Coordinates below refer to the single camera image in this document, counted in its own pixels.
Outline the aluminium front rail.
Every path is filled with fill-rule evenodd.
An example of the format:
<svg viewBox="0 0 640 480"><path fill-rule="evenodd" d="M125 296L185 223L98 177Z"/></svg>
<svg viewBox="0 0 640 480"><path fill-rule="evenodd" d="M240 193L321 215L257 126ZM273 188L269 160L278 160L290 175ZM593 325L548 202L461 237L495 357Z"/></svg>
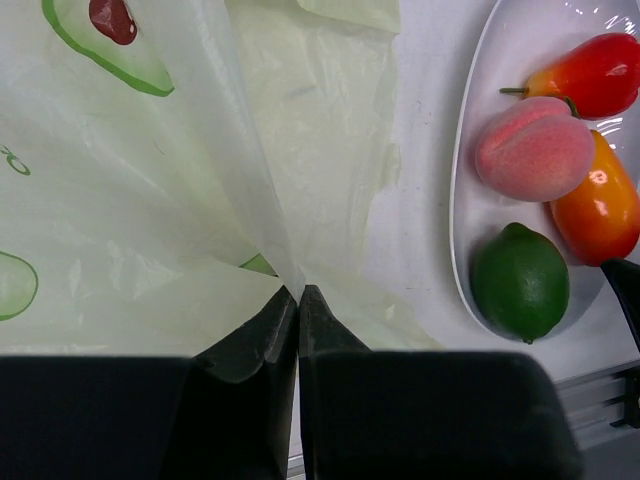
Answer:
<svg viewBox="0 0 640 480"><path fill-rule="evenodd" d="M555 384L581 450L638 432L624 422L626 377L638 368L638 361L628 362Z"/></svg>

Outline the pink fake peach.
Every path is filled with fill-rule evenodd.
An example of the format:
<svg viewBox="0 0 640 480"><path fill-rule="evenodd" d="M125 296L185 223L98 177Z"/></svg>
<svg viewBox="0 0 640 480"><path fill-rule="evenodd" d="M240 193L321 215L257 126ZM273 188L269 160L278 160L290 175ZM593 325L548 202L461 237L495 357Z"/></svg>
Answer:
<svg viewBox="0 0 640 480"><path fill-rule="evenodd" d="M595 158L589 128L564 99L519 101L481 133L474 163L480 180L519 201L549 202L574 190Z"/></svg>

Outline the red yellow fake pear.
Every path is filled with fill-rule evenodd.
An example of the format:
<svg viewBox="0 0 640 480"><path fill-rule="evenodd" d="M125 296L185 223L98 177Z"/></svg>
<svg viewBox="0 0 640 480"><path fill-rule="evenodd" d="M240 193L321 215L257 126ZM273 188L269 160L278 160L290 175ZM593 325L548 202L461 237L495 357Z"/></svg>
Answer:
<svg viewBox="0 0 640 480"><path fill-rule="evenodd" d="M639 41L627 33L595 36L503 94L569 98L586 120L618 115L639 94Z"/></svg>

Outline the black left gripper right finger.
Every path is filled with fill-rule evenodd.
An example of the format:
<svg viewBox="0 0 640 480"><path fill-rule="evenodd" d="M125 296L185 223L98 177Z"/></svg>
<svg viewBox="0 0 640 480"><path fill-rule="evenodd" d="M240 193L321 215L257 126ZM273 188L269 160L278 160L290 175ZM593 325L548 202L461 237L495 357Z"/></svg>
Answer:
<svg viewBox="0 0 640 480"><path fill-rule="evenodd" d="M579 479L555 387L514 352L373 351L321 291L299 307L310 479Z"/></svg>

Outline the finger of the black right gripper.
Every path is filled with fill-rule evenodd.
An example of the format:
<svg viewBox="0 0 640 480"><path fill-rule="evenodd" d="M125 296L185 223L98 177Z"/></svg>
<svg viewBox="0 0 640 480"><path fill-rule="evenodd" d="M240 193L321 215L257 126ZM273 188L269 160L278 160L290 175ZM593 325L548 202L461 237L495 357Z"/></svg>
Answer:
<svg viewBox="0 0 640 480"><path fill-rule="evenodd" d="M614 291L637 349L640 349L640 266L626 259L614 258L601 265Z"/></svg>

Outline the green fake lime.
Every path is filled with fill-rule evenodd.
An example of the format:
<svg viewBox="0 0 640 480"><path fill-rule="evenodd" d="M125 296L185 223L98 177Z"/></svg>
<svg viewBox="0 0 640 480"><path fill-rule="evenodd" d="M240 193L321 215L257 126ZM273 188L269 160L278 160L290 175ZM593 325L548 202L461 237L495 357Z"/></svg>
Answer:
<svg viewBox="0 0 640 480"><path fill-rule="evenodd" d="M527 344L562 320L570 297L568 267L559 250L517 222L476 250L470 286L485 320Z"/></svg>

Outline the green avocado-print plastic bag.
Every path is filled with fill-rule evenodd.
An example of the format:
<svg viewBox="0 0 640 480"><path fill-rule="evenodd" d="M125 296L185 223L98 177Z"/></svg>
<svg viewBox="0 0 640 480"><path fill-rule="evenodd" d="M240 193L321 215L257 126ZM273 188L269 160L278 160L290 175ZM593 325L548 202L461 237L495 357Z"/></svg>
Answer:
<svg viewBox="0 0 640 480"><path fill-rule="evenodd" d="M320 287L433 349L359 274L398 174L395 1L5 1L1 350L191 355Z"/></svg>

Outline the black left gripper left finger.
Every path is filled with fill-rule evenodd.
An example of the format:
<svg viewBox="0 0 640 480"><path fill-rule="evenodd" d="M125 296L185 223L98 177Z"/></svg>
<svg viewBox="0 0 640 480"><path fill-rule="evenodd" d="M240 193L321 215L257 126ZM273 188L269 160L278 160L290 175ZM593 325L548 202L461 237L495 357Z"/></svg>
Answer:
<svg viewBox="0 0 640 480"><path fill-rule="evenodd" d="M296 303L193 357L3 356L5 479L283 479Z"/></svg>

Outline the white oval plate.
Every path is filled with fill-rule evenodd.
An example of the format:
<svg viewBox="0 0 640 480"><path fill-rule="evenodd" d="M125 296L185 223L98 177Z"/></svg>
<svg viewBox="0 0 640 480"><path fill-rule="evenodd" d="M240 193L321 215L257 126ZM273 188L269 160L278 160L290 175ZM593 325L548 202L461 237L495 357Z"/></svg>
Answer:
<svg viewBox="0 0 640 480"><path fill-rule="evenodd" d="M618 299L601 268L579 264L554 226L546 206L504 198L478 178L474 151L481 131L515 99L502 86L524 80L589 38L622 32L636 34L636 1L498 1L475 47L460 109L449 202L449 242L454 277L471 317L487 332L515 337L485 320L472 297L470 263L478 247L506 225L520 222L548 237L569 265L568 309L552 337L589 320L626 323Z"/></svg>

